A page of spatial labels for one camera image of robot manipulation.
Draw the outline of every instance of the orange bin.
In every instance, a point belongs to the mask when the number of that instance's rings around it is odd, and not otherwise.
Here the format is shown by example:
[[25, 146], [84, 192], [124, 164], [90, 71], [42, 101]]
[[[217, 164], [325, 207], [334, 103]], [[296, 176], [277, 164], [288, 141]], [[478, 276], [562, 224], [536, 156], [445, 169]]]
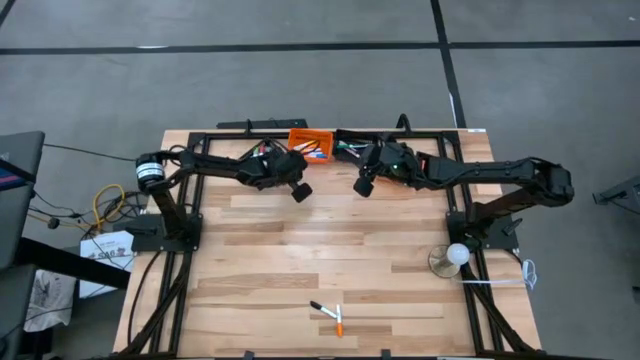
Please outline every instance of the orange bin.
[[327, 157], [317, 158], [305, 154], [305, 160], [315, 164], [328, 163], [331, 159], [331, 152], [333, 151], [333, 132], [331, 131], [291, 129], [289, 131], [289, 143], [287, 146], [289, 150], [293, 150], [296, 146], [303, 145], [310, 141], [317, 141], [318, 143], [309, 145], [307, 149], [302, 151], [303, 154], [305, 151], [320, 150]]

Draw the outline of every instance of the yellow cable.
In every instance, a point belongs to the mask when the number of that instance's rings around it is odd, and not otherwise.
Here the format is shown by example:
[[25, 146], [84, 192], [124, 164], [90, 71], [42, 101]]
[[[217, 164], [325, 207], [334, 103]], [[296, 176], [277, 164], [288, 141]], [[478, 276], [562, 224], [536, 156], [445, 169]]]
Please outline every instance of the yellow cable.
[[[111, 212], [109, 212], [107, 214], [107, 216], [105, 216], [104, 218], [100, 217], [100, 214], [98, 213], [98, 204], [100, 203], [100, 197], [109, 189], [118, 189], [120, 190], [120, 194], [121, 194], [121, 198], [120, 198], [120, 202], [118, 203], [118, 206], [116, 206], [116, 208], [114, 210], [112, 210]], [[96, 222], [93, 224], [72, 224], [72, 223], [67, 223], [64, 221], [60, 221], [60, 226], [64, 226], [64, 227], [78, 227], [78, 228], [89, 228], [89, 227], [93, 227], [95, 226], [98, 229], [98, 232], [100, 232], [100, 230], [102, 230], [102, 223], [104, 223], [106, 220], [109, 220], [109, 218], [111, 218], [113, 215], [116, 215], [120, 209], [122, 209], [122, 207], [124, 206], [125, 203], [125, 192], [124, 189], [122, 188], [121, 185], [119, 184], [110, 184], [107, 185], [105, 187], [103, 187], [102, 189], [100, 189], [100, 191], [98, 191], [96, 193], [96, 195], [93, 197], [93, 216], [95, 216], [96, 218]], [[33, 214], [27, 214], [29, 217], [34, 218], [38, 221], [42, 221], [44, 223], [49, 223], [48, 220], [41, 218], [39, 216], [33, 215]]]

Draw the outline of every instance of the white cable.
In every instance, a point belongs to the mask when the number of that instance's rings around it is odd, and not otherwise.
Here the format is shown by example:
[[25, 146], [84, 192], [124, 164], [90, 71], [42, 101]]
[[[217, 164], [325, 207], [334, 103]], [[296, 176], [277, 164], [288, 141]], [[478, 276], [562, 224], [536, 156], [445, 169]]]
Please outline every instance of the white cable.
[[533, 260], [526, 259], [522, 262], [522, 280], [454, 280], [460, 284], [525, 284], [529, 289], [538, 281], [536, 264]]

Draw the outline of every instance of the wooden table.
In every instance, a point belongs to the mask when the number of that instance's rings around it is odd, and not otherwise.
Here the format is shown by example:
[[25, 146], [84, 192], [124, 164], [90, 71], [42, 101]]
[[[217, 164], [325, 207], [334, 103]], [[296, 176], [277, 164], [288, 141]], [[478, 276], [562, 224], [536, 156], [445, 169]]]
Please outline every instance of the wooden table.
[[[167, 131], [162, 148], [186, 145], [189, 132]], [[465, 161], [493, 160], [485, 132], [459, 132]], [[406, 142], [438, 154], [435, 140]], [[215, 140], [210, 153], [237, 157], [255, 143]], [[191, 267], [179, 356], [242, 356], [245, 350], [257, 356], [371, 356], [383, 348], [405, 356], [474, 354], [462, 286], [433, 275], [426, 263], [434, 246], [449, 241], [445, 192], [378, 179], [365, 199], [352, 189], [357, 174], [352, 164], [310, 165], [304, 181], [313, 194], [301, 204], [288, 187], [259, 192], [235, 180], [206, 178], [204, 233]], [[476, 201], [501, 194], [498, 185], [472, 185], [471, 192]], [[485, 254], [491, 279], [521, 278], [504, 251]], [[114, 351], [126, 346], [131, 303], [151, 257], [135, 260]], [[156, 306], [163, 266], [164, 254], [143, 286], [134, 334]], [[524, 286], [495, 285], [493, 293], [513, 328], [539, 348]], [[342, 304], [343, 338], [310, 300], [333, 309]], [[486, 314], [478, 308], [485, 347], [491, 348]], [[165, 322], [161, 350], [169, 332]]]

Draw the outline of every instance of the white ball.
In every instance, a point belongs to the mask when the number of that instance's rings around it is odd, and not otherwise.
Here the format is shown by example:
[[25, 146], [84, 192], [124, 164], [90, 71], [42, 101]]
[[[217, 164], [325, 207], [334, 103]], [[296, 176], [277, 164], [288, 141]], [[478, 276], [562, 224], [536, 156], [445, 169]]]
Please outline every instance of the white ball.
[[447, 259], [455, 265], [464, 265], [469, 261], [469, 249], [462, 244], [451, 244], [447, 249]]

